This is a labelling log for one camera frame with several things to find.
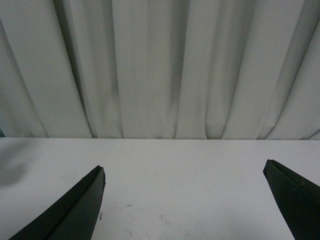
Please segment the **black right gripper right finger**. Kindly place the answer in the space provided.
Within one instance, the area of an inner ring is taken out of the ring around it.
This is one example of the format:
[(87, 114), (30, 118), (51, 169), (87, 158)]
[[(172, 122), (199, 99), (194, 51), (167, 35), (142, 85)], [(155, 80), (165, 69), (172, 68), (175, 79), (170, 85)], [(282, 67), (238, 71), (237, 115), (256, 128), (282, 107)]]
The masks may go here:
[(320, 238), (320, 187), (281, 163), (263, 169), (274, 200), (296, 240)]

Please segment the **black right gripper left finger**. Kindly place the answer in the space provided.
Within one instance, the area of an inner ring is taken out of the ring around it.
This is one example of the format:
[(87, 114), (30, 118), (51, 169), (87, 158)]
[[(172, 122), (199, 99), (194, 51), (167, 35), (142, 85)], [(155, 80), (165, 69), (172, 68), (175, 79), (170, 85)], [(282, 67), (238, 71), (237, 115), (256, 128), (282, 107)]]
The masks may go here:
[(96, 166), (12, 240), (90, 240), (100, 214), (106, 185)]

